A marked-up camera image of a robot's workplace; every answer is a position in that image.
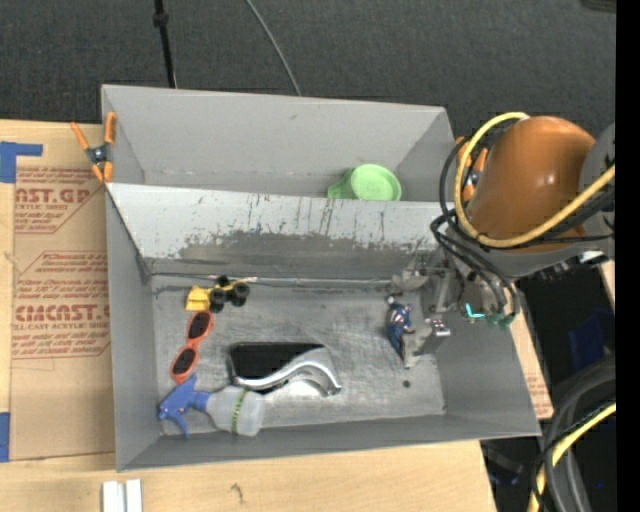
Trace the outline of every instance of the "yellow cable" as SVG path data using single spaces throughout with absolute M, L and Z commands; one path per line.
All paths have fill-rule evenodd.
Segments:
M 588 430 L 592 429 L 595 425 L 600 423 L 602 420 L 611 416 L 616 412 L 616 403 L 613 402 L 611 405 L 600 411 L 598 415 L 593 417 L 590 421 L 576 429 L 575 431 L 567 434 L 563 437 L 553 448 L 553 454 L 551 456 L 551 460 L 553 462 L 553 466 L 555 467 L 558 461 L 562 458 L 565 452 L 571 448 L 571 446 L 580 438 L 582 435 Z M 542 494 L 544 492 L 544 488 L 547 485 L 547 477 L 544 471 L 544 465 L 538 471 L 538 475 L 536 476 L 536 486 L 538 487 L 538 492 Z M 538 503 L 538 498 L 535 493 L 531 493 L 529 497 L 529 506 L 527 507 L 527 512 L 538 512 L 540 510 L 540 504 Z
M 495 125 L 508 121 L 510 119 L 526 119 L 529 116 L 522 112 L 511 112 L 507 114 L 501 114 L 499 116 L 494 117 L 487 121 L 469 140 L 469 143 L 464 148 L 462 155 L 460 157 L 458 168 L 456 170 L 456 176 L 454 181 L 454 205 L 456 210 L 456 215 L 458 217 L 458 221 L 462 228 L 473 238 L 475 238 L 479 243 L 485 245 L 487 247 L 494 247 L 498 249 L 506 249 L 509 247 L 514 247 L 516 245 L 524 244 L 530 242 L 531 240 L 543 235 L 550 229 L 554 228 L 560 222 L 565 220 L 569 215 L 573 214 L 580 206 L 582 206 L 589 198 L 591 198 L 596 192 L 602 189 L 607 183 L 609 183 L 614 177 L 616 172 L 616 166 L 612 165 L 607 169 L 602 175 L 598 177 L 591 185 L 589 185 L 585 190 L 582 191 L 578 196 L 576 196 L 571 203 L 565 206 L 562 210 L 557 212 L 553 217 L 545 221 L 540 226 L 528 231 L 527 233 L 523 233 L 522 235 L 518 235 L 512 238 L 506 238 L 503 240 L 491 238 L 487 235 L 481 234 L 469 221 L 467 218 L 467 214 L 464 211 L 464 207 L 462 206 L 462 178 L 464 175 L 464 162 L 473 151 L 473 148 L 478 143 L 478 141 L 484 136 L 484 134 L 493 128 Z

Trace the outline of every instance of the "scratch mark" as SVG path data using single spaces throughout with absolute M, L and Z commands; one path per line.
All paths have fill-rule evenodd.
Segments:
M 302 209 L 302 198 L 298 199 L 298 211 L 296 212 L 296 228 L 300 224 L 300 210 Z
M 231 491 L 236 491 L 236 493 L 238 494 L 238 502 L 240 503 L 240 505 L 244 505 L 244 496 L 242 495 L 242 489 L 240 489 L 238 482 L 234 482 L 234 484 L 229 489 L 229 492 Z
M 384 242 L 384 212 L 380 212 L 380 229 L 382 230 L 382 241 Z
M 329 226 L 331 225 L 331 217 L 333 217 L 333 204 L 332 204 L 332 207 L 329 209 L 329 218 L 327 219 L 327 230 L 325 231 L 325 234 L 327 236 L 329 235 Z

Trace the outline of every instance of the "orange sunglasses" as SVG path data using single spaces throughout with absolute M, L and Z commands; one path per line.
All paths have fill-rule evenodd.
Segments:
M 191 316 L 187 327 L 187 342 L 176 354 L 169 370 L 176 384 L 182 384 L 193 372 L 200 357 L 198 345 L 212 328 L 213 315 L 210 311 L 197 311 Z

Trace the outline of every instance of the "green plastic object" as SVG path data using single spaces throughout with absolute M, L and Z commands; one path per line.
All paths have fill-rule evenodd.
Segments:
M 329 187 L 330 199 L 363 199 L 366 201 L 399 201 L 402 186 L 385 167 L 364 164 L 349 169 L 342 179 Z

